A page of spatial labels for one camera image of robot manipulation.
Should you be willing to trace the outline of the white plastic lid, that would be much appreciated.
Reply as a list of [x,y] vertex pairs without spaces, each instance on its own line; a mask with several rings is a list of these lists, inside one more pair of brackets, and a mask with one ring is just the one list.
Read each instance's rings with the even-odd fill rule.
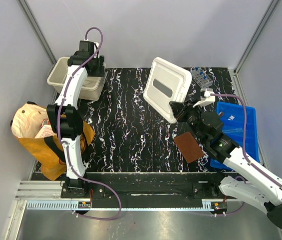
[[176,119],[170,102],[184,102],[191,82],[190,71],[156,57],[143,92],[144,100],[167,122],[174,124]]

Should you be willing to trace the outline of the beige plastic bin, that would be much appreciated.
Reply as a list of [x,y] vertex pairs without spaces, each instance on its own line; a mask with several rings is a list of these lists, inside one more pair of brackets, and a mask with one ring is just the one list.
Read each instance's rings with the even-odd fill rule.
[[[51,69],[47,78],[47,83],[53,86],[58,93],[61,93],[66,80],[68,59],[69,57],[61,57]],[[88,76],[83,83],[79,98],[89,101],[98,101],[103,91],[107,75],[108,70],[105,70],[103,77]]]

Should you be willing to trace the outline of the white capped tube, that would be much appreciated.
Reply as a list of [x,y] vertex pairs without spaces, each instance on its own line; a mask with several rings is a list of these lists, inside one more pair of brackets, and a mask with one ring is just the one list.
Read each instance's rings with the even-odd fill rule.
[[235,118],[235,116],[231,115],[228,120],[232,121]]

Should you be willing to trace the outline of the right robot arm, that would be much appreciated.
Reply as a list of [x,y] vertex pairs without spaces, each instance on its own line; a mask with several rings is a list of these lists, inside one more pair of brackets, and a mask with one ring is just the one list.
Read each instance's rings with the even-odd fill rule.
[[250,184],[239,183],[231,176],[208,185],[210,196],[237,198],[264,212],[282,229],[282,178],[248,156],[245,150],[223,133],[223,122],[214,111],[204,111],[198,101],[169,103],[176,121],[187,123],[205,152],[235,170]]

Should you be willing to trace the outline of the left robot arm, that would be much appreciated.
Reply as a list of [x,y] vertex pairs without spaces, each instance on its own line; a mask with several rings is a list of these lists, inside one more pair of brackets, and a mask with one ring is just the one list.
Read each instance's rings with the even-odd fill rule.
[[79,49],[68,59],[64,84],[55,103],[46,108],[49,122],[57,135],[62,149],[48,138],[45,143],[66,165],[66,178],[62,187],[62,198],[83,198],[90,194],[85,181],[83,159],[89,145],[84,133],[84,121],[77,110],[81,88],[88,77],[105,76],[104,56],[99,54],[102,44],[82,40]]

